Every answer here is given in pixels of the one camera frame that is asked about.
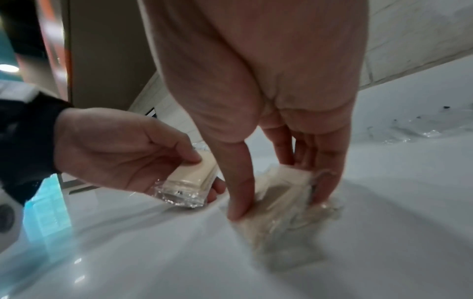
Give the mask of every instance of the table surface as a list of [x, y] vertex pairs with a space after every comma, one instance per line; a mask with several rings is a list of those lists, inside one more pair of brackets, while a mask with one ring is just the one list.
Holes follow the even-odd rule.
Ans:
[[103, 188], [67, 196], [69, 228], [0, 255], [0, 298], [471, 298], [472, 148], [473, 135], [354, 145], [326, 259], [284, 273], [251, 265], [225, 199], [189, 212]]

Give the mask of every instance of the person's left hand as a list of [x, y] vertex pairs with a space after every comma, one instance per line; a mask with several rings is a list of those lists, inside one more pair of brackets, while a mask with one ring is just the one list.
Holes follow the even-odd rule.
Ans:
[[[64, 110], [54, 139], [59, 171], [96, 186], [147, 194], [181, 162], [201, 160], [183, 132], [152, 117], [113, 109]], [[208, 201], [225, 188], [217, 178]]]

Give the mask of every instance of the teal wall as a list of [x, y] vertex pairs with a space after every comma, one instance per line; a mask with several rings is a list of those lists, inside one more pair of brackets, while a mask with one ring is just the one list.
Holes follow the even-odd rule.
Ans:
[[[18, 66], [15, 53], [5, 31], [0, 28], [0, 65]], [[10, 74], [0, 71], [0, 80], [23, 81], [20, 73]]]

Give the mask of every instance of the brown panel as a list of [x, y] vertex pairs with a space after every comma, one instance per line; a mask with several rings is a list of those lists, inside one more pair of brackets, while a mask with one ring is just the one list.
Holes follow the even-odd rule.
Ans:
[[156, 71], [137, 0], [69, 1], [71, 98], [127, 110]]

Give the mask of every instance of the round light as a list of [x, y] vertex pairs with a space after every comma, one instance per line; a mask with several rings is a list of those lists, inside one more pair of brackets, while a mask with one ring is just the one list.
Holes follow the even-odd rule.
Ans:
[[7, 73], [17, 73], [20, 69], [17, 66], [0, 65], [0, 70], [6, 71]]

